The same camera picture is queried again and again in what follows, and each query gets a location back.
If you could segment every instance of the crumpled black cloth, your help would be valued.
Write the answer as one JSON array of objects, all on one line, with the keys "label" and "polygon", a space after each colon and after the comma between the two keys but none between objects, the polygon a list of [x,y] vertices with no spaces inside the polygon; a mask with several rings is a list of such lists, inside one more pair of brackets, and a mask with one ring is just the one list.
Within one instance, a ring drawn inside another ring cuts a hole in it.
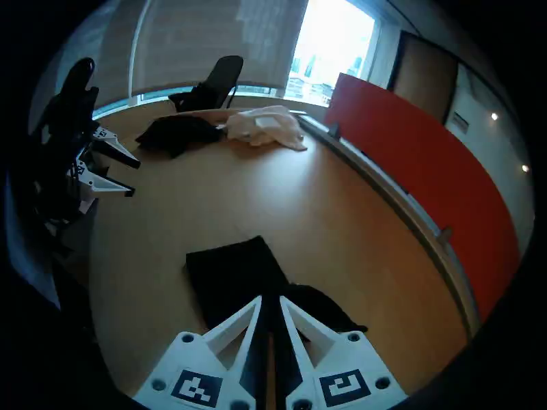
[{"label": "crumpled black cloth", "polygon": [[186,151],[189,144],[209,144],[221,137],[222,131],[203,118],[171,115],[155,120],[136,141],[140,148],[165,151],[175,158]]},{"label": "crumpled black cloth", "polygon": [[284,295],[305,312],[337,332],[367,331],[327,295],[311,286],[290,284],[261,236],[186,255],[186,267],[209,329],[263,296],[266,315],[274,315]]}]

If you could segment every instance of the office chair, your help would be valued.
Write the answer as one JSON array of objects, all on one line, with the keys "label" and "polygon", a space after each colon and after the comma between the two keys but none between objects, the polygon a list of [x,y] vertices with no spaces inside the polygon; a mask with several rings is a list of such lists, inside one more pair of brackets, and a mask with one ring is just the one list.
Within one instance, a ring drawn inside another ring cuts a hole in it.
[{"label": "office chair", "polygon": [[237,79],[243,67],[243,58],[238,55],[227,55],[220,58],[215,67],[203,83],[199,83],[190,92],[172,94],[169,99],[175,104],[176,112],[195,111],[199,109],[217,109],[222,107],[230,90],[234,92],[230,101],[234,98]]}]

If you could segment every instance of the white cloth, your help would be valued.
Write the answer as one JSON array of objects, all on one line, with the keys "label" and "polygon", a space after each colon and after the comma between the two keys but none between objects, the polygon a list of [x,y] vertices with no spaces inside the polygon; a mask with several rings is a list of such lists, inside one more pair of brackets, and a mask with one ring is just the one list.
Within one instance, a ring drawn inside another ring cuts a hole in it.
[{"label": "white cloth", "polygon": [[231,115],[226,122],[228,139],[261,146],[277,141],[295,151],[305,151],[298,121],[282,105],[264,107]]}]

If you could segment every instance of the wall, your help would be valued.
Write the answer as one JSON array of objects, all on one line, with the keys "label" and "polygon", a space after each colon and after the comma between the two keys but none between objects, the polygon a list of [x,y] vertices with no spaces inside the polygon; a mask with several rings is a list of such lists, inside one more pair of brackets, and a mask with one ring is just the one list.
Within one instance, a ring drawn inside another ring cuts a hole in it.
[{"label": "wall", "polygon": [[[469,127],[466,133],[452,121],[456,112]],[[534,225],[533,187],[531,177],[522,171],[522,159],[511,145],[507,132],[511,119],[500,114],[494,121],[492,111],[477,102],[463,87],[458,87],[446,127],[479,160],[494,181],[515,227],[518,248],[526,250]]]}]

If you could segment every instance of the red partition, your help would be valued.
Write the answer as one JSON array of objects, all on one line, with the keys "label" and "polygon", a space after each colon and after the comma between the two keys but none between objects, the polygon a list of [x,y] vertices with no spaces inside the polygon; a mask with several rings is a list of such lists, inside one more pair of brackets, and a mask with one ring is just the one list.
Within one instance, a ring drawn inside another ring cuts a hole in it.
[{"label": "red partition", "polygon": [[450,240],[482,319],[520,260],[516,233],[498,189],[480,162],[441,123],[366,81],[340,74],[325,122],[416,198]]}]

